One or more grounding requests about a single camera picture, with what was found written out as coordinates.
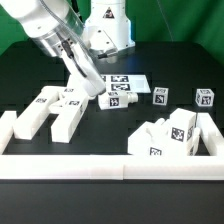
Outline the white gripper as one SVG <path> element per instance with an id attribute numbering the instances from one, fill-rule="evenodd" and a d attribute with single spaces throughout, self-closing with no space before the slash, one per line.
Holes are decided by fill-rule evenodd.
<path id="1" fill-rule="evenodd" d="M 74 75 L 90 97 L 103 94 L 106 84 L 88 52 L 79 43 L 62 42 L 62 59 L 68 71 Z"/>

